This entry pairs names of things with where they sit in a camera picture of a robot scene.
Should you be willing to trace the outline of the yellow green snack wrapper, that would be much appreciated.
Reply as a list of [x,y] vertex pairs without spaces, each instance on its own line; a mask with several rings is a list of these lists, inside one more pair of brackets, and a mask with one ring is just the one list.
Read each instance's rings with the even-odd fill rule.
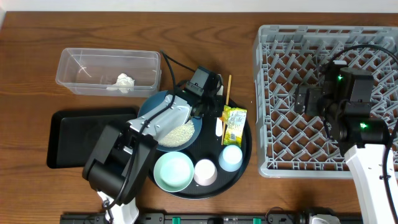
[[226,124],[226,131],[223,135],[224,145],[237,145],[241,147],[247,110],[232,108],[225,105],[221,120]]

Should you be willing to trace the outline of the white rice pile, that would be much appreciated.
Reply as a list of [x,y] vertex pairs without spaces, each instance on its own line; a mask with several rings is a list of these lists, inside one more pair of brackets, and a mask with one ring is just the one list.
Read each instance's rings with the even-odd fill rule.
[[163,147],[179,147],[188,142],[195,132],[195,127],[192,121],[173,129],[163,139],[159,141],[159,144]]

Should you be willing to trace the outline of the blue plate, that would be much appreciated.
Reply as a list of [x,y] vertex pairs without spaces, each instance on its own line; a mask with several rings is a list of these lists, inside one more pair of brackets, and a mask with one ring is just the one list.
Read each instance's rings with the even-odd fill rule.
[[[167,90],[164,90],[149,97],[141,106],[138,112],[138,116],[142,116],[148,113],[150,110],[153,110],[156,106],[158,106],[159,104],[161,104],[161,102],[163,102],[166,95],[167,95]],[[195,129],[195,132],[193,133],[193,136],[190,138],[189,141],[177,147],[165,147],[158,144],[157,149],[163,152],[173,152],[173,151],[180,151],[186,149],[187,147],[192,145],[200,134],[202,127],[202,119],[192,118],[191,121],[193,122],[193,127]]]

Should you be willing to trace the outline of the light blue cup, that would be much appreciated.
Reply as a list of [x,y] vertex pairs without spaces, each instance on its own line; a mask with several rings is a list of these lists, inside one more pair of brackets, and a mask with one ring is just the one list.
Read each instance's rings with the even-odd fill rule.
[[242,150],[235,145],[226,146],[219,155],[218,163],[226,172],[237,171],[243,163]]

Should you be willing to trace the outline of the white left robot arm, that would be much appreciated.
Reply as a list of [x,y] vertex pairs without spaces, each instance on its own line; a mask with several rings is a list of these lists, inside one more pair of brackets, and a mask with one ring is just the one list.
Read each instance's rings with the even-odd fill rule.
[[222,86],[219,74],[198,67],[191,80],[174,86],[146,114],[105,126],[82,173],[102,199],[105,223],[136,221],[135,197],[148,175],[158,142],[192,117],[220,117]]

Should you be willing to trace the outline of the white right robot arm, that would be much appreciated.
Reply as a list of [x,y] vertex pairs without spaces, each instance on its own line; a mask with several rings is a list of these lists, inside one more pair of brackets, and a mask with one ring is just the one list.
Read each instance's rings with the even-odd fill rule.
[[321,86],[299,85],[294,111],[323,118],[327,138],[338,143],[353,176],[364,223],[397,223],[393,135],[371,117],[374,77],[344,60],[322,66]]

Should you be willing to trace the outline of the grey plastic dishwasher rack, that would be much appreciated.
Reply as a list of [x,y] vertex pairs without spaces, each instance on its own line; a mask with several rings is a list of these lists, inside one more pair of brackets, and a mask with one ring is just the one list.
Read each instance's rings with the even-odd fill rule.
[[263,177],[349,179],[322,119],[294,111],[295,89],[320,85],[332,57],[372,73],[371,116],[397,122],[397,28],[263,25],[253,45],[258,170]]

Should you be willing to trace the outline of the clear plastic waste bin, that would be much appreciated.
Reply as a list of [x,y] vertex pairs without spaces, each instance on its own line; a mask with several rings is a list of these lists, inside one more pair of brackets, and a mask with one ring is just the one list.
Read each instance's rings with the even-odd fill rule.
[[[125,73],[135,80],[127,94],[106,88]],[[148,98],[159,91],[160,54],[154,51],[66,48],[62,51],[55,81],[77,95]]]

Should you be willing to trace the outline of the wooden chopstick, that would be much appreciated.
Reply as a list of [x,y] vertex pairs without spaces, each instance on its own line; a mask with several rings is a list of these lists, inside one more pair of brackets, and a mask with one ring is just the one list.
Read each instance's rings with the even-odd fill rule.
[[[226,106],[228,106],[228,104],[229,104],[231,80],[232,80],[232,75],[230,74],[229,77],[228,77],[228,87],[227,87],[227,92],[226,92],[226,103],[225,103]],[[225,129],[226,129],[226,119],[223,119],[223,129],[222,129],[223,132],[222,132],[222,136],[221,136],[221,145],[222,146],[223,146],[223,143],[224,143]]]

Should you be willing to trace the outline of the white plastic spoon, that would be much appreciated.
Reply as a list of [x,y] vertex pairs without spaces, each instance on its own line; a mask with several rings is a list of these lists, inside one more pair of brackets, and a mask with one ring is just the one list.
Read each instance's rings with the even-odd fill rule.
[[[218,87],[220,88],[217,92],[218,96],[222,96],[223,95],[223,78],[221,76],[221,74],[218,74],[218,77],[221,79],[219,81]],[[223,134],[223,122],[220,118],[216,119],[216,129],[215,129],[215,134],[218,137],[222,137]]]

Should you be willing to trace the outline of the round black serving tray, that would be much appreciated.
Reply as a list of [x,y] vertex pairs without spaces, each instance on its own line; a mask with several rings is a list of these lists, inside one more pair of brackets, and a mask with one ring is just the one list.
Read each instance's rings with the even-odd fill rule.
[[252,152],[252,135],[248,123],[244,126],[241,145],[243,164],[237,171],[227,172],[218,165],[218,158],[224,147],[221,145],[221,138],[215,135],[216,119],[205,116],[200,121],[202,122],[202,126],[198,137],[191,145],[182,149],[181,152],[186,154],[194,163],[201,159],[210,159],[217,168],[217,179],[209,186],[198,185],[193,180],[185,189],[179,192],[172,192],[173,196],[200,200],[222,194],[240,179],[249,164]]

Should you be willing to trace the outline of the crumpled white tissue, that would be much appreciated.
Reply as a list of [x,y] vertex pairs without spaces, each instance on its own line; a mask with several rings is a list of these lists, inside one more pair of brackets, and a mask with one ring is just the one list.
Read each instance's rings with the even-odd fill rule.
[[122,73],[118,76],[116,83],[107,87],[109,91],[120,91],[123,94],[127,94],[134,89],[135,80]]

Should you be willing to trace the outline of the pale pink cup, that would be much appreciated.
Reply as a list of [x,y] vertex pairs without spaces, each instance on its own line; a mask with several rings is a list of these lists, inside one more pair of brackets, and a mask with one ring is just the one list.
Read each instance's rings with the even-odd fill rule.
[[198,185],[209,186],[215,182],[217,175],[214,163],[209,159],[202,159],[195,165],[193,179]]

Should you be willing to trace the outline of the mint green bowl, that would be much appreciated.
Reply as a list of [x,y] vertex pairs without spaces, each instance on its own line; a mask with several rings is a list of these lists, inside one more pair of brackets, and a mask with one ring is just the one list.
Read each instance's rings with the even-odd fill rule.
[[186,189],[193,180],[192,160],[182,152],[168,152],[156,161],[153,176],[156,184],[166,192]]

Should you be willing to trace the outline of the rectangular black tray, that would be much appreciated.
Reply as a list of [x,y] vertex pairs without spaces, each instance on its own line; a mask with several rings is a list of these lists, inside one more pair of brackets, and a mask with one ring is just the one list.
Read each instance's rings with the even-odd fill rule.
[[54,113],[50,123],[47,166],[51,169],[83,167],[108,123],[136,117],[134,108],[61,110]]

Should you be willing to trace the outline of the black rail with green clips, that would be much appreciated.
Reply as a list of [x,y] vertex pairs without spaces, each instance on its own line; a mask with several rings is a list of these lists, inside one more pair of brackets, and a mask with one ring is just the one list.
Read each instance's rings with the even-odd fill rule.
[[[108,223],[104,213],[90,215],[61,215],[59,224],[105,224]],[[255,223],[293,223],[282,214],[269,214],[266,216],[214,216],[214,215],[164,215],[162,213],[145,213],[139,215],[137,224],[255,224]]]

